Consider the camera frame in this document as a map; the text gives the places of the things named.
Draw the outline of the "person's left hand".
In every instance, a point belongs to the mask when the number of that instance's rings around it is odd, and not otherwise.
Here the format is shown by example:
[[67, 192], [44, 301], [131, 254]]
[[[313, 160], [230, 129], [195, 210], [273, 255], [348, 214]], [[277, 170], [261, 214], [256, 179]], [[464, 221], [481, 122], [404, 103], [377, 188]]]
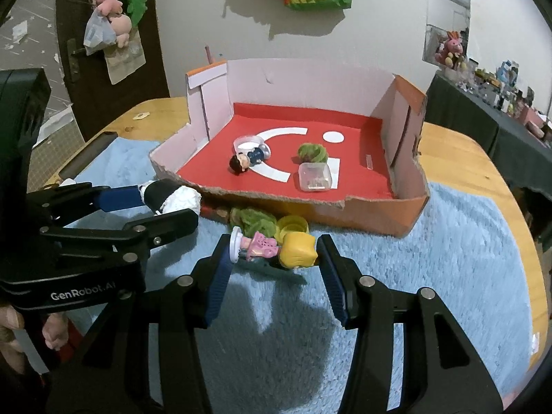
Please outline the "person's left hand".
[[41, 362], [50, 371], [61, 363], [59, 351], [68, 342], [64, 312], [24, 319], [11, 305], [1, 305], [1, 358], [18, 375]]

